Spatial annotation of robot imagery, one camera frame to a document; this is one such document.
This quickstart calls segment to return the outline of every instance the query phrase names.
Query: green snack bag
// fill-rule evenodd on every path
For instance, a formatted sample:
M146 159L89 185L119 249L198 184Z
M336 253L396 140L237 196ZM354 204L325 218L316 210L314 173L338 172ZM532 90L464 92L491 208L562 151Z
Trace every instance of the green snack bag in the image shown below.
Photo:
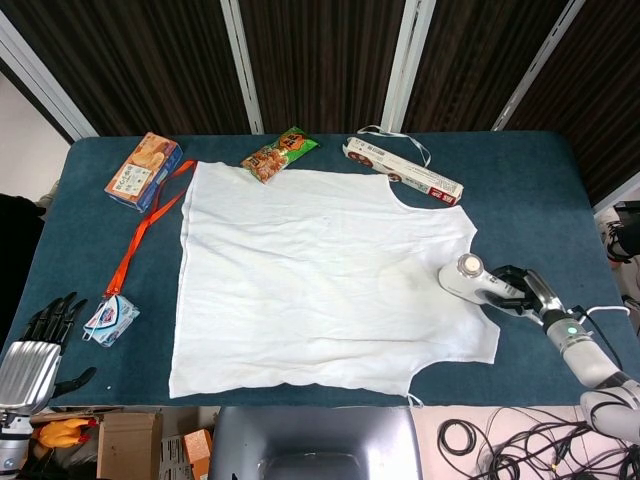
M245 158L242 166L262 183L267 183L280 170L317 146L318 142L311 140L298 127L292 127L275 142Z

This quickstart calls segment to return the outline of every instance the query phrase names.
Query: white box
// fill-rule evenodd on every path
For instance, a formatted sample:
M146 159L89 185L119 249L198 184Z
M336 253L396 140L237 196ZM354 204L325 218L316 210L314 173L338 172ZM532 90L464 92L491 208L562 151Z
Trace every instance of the white box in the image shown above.
M374 170L386 173L391 181L402 182L427 195L455 205L464 187L393 153L356 137L349 138L343 151L347 157Z

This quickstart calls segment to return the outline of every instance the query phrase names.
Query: white wall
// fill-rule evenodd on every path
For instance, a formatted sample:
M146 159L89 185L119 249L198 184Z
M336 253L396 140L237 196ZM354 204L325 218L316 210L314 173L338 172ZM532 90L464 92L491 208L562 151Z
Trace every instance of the white wall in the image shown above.
M38 200L60 177L69 144L0 74L0 193Z

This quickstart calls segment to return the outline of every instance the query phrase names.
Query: robotic hand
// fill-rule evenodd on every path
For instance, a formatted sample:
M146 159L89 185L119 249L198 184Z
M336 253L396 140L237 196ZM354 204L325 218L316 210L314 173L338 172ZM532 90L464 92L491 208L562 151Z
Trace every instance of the robotic hand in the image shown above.
M51 398L77 390L96 372L91 367L75 380L55 383L69 331L86 303L71 306L75 292L57 298L36 313L24 336L13 342L0 366L0 479L16 478L26 458L33 429L29 417Z
M512 266L489 273L473 254L444 266L440 285L476 304L490 304L538 323L580 383L585 420L596 431L640 444L640 384L622 372L533 270Z

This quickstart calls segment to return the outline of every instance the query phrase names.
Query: yellow object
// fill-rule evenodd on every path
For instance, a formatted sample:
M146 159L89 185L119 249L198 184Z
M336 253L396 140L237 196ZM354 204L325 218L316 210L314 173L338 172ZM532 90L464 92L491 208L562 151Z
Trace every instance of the yellow object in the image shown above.
M60 422L51 422L40 429L38 442L48 448L66 448L89 440L82 434L81 427L96 425L93 418L71 418Z

